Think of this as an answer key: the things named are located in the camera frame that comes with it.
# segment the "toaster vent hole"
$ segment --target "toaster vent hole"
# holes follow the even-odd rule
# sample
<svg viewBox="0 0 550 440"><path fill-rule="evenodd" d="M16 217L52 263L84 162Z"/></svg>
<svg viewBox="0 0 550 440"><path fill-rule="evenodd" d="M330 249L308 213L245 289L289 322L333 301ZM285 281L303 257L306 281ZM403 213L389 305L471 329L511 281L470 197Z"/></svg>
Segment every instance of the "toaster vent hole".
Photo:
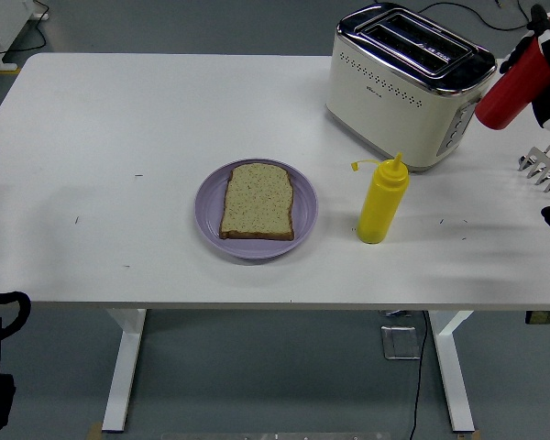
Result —
<svg viewBox="0 0 550 440"><path fill-rule="evenodd" d="M357 72L361 72L363 76L369 78L375 84L380 85L383 89L387 89L389 92L395 94L395 96L401 98L406 103L409 103L410 105L415 105L418 108L422 107L422 101L416 100L412 96L408 95L406 92L401 91L399 87L396 87L390 82L383 80L374 72L369 71L366 67L363 67L362 64L352 60L349 56L345 54L345 52L340 52L340 60L345 62L353 69L356 69Z"/></svg>

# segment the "bread crust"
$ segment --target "bread crust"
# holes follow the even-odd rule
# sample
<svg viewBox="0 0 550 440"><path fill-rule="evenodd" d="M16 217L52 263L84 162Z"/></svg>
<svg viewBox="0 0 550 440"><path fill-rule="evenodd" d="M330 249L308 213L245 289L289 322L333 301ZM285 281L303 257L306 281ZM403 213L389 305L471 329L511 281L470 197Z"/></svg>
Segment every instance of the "bread crust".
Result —
<svg viewBox="0 0 550 440"><path fill-rule="evenodd" d="M287 183L290 185L291 188L291 202L288 208L287 217L289 222L289 228L290 231L287 233L273 233L273 232L262 232L262 231L238 231L238 230L227 230L224 229L224 222L226 218L226 200L228 197L228 191L230 189L230 182L233 180L234 172L238 167L233 168L230 171L230 175L228 176L228 183L226 186L225 191L225 201L224 201L224 210L222 213L222 221L220 222L220 230L218 233L218 236L222 239L262 239L262 240L279 240L279 241L292 241L295 239L295 233L293 231L293 221L292 221L292 207L293 207L293 199L295 196L295 190L292 185L292 179L290 173L285 170L282 167L279 167L277 165L271 165L274 167L277 167L283 171L285 171L285 174L287 176Z"/></svg>

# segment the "gray floor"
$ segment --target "gray floor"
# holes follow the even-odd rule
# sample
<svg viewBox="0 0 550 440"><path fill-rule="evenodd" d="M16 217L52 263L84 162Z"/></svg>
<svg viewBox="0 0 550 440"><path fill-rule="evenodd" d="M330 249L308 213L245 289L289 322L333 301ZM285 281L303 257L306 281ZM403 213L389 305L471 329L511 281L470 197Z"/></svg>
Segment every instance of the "gray floor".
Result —
<svg viewBox="0 0 550 440"><path fill-rule="evenodd" d="M336 22L369 2L45 0L42 51L329 55ZM401 1L413 10L432 1ZM491 24L520 25L512 0L466 0ZM522 2L526 8L531 3ZM550 11L550 1L540 2ZM487 28L471 12L440 5L430 18L504 57L523 31ZM40 43L28 27L13 48ZM8 54L24 66L37 51ZM0 104L15 75L0 74ZM35 108L41 118L40 108ZM1 309L7 319L14 312ZM126 430L164 433L389 432L407 439L417 362L388 361L374 311L150 311ZM101 422L120 330L101 310L35 307L3 345L17 392L0 439L71 439ZM550 325L521 312L474 313L456 333L471 410L484 440L550 439ZM432 338L423 361L416 439L454 440Z"/></svg>

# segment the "power cord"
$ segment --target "power cord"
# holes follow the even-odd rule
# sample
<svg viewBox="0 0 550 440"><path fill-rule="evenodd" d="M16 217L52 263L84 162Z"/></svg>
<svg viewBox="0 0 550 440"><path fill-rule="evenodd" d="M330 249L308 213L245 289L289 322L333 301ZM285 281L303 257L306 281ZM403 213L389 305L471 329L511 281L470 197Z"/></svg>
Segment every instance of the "power cord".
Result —
<svg viewBox="0 0 550 440"><path fill-rule="evenodd" d="M415 404L413 406L413 428L410 433L410 440L413 439L413 435L415 434L415 428L418 425L418 403L420 401L420 388L422 385L422 359L424 359L425 340L428 338L428 318L426 317L427 312L422 311L422 314L423 314L423 322L425 326L423 330L422 348L420 349L420 363L418 365L418 386L415 392Z"/></svg>
<svg viewBox="0 0 550 440"><path fill-rule="evenodd" d="M458 7L462 7L463 9L466 9L467 11L470 11L472 12L473 14L475 14L478 19L480 21L483 22L483 24L485 26L487 26L487 28L491 28L491 29L495 29L495 30L500 30L502 32L509 32L509 31L512 31L512 30L517 30L517 29L521 29L521 28L525 28L526 25L530 22L530 19L528 18L528 16L525 14L525 11L523 10L522 8L522 4L520 3L520 0L517 0L517 6L519 7L520 11L522 12L522 15L525 17L525 25L521 25L521 26L518 26L518 27L496 27L496 26L493 26L491 24L489 24L487 21L485 21L485 19L479 14L479 12L477 12L475 9L473 9L472 7L470 6L466 6L466 5L461 5L460 3L454 3L454 2L436 2L436 3L432 3L431 5L428 5L426 6L425 8L423 9L420 9L418 11L418 14L422 14L423 12L427 11L428 9L430 9L431 7L434 7L434 6L440 6L440 5L451 5L451 6L458 6Z"/></svg>
<svg viewBox="0 0 550 440"><path fill-rule="evenodd" d="M33 2L35 2L36 4L38 5L41 5L45 8L45 11L43 11L43 13L40 15L40 17L38 18L37 20L37 24L35 25L35 29L37 30L37 32L40 34L41 38L43 39L43 43L39 46L36 46L34 48L28 48L28 49L8 49L8 50L2 50L0 51L0 54L3 54L3 53L10 53L10 52L26 52L28 50L36 50L36 49L41 49L41 48L44 48L45 46L47 46L47 39L45 38L45 36L43 35L43 33L40 31L39 29L39 23L41 21L43 21L43 17L49 12L49 7L47 5L45 5L44 3L41 3L39 0L33 0Z"/></svg>

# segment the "bottle nozzle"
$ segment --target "bottle nozzle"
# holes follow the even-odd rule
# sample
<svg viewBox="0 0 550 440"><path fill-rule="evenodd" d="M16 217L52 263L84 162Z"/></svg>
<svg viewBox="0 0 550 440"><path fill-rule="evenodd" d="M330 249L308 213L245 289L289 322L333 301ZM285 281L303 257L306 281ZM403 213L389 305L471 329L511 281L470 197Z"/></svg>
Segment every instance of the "bottle nozzle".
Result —
<svg viewBox="0 0 550 440"><path fill-rule="evenodd" d="M397 156L395 156L395 159L391 162L391 168L394 171L399 171L400 165L402 164L402 154L397 153Z"/></svg>

